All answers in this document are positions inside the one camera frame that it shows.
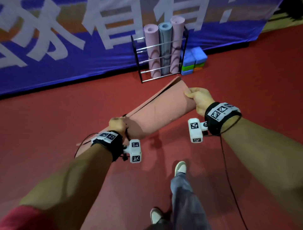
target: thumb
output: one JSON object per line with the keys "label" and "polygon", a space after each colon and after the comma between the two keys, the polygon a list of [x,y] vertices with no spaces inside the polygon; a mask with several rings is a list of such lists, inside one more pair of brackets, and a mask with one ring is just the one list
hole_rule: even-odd
{"label": "thumb", "polygon": [[195,96],[195,94],[192,93],[192,92],[190,91],[190,89],[185,90],[185,91],[184,91],[184,94],[185,94],[185,96],[187,96],[187,97],[189,97],[189,98],[194,98],[194,96]]}

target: fabric backdrop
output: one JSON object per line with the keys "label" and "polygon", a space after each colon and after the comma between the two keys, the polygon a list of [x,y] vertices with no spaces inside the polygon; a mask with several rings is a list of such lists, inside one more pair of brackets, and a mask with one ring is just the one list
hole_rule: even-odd
{"label": "fabric backdrop", "polygon": [[189,47],[253,41],[280,1],[0,0],[0,95],[134,66],[130,35],[172,15]]}

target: yoga mat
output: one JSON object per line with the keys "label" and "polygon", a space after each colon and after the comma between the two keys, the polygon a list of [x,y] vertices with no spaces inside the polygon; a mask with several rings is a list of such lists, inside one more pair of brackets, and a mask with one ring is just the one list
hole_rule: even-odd
{"label": "yoga mat", "polygon": [[[153,46],[159,44],[159,28],[154,24],[147,24],[144,26],[144,36],[146,46]],[[160,57],[159,46],[151,47],[147,49],[149,59]],[[149,70],[160,68],[160,59],[149,61]],[[156,78],[161,76],[161,70],[151,71],[151,77]]]}
{"label": "yoga mat", "polygon": [[171,61],[170,61],[170,72],[179,72],[179,62],[180,62],[180,50],[182,45],[182,36],[184,31],[185,18],[181,16],[172,16],[172,40],[178,40],[171,43]]}
{"label": "yoga mat", "polygon": [[[162,22],[159,24],[159,38],[160,43],[171,42],[172,25],[169,22]],[[160,55],[170,55],[171,43],[160,45]],[[170,56],[161,58],[161,67],[170,65]],[[169,74],[169,67],[161,69],[162,75]]]}
{"label": "yoga mat", "polygon": [[[128,125],[129,138],[142,139],[195,109],[194,100],[184,95],[186,89],[188,89],[186,84],[180,77],[176,77],[162,90],[128,113],[125,123]],[[76,156],[90,147],[90,140],[93,137],[84,141]],[[128,145],[128,143],[129,141],[126,139],[124,144]]]}

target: wrist strap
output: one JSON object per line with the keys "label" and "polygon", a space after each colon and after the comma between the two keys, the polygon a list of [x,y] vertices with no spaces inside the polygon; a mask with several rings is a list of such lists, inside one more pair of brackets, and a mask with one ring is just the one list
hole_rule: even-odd
{"label": "wrist strap", "polygon": [[94,137],[92,139],[92,145],[94,144],[101,144],[103,145],[107,150],[109,150],[112,153],[113,156],[113,162],[118,159],[118,157],[123,154],[123,143],[122,143],[122,136],[114,131],[107,131],[100,133],[100,135]]}
{"label": "wrist strap", "polygon": [[237,107],[226,102],[214,102],[205,111],[204,118],[207,122],[209,132],[212,135],[219,135],[222,125],[233,116],[242,116]]}

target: white sneaker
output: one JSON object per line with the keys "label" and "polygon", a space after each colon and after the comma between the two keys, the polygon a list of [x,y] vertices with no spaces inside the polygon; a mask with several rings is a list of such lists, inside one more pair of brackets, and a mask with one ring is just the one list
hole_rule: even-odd
{"label": "white sneaker", "polygon": [[163,218],[163,213],[160,209],[158,208],[153,208],[151,210],[151,223],[154,225],[159,222]]}
{"label": "white sneaker", "polygon": [[178,172],[186,174],[186,163],[184,161],[180,161],[175,167],[175,176]]}

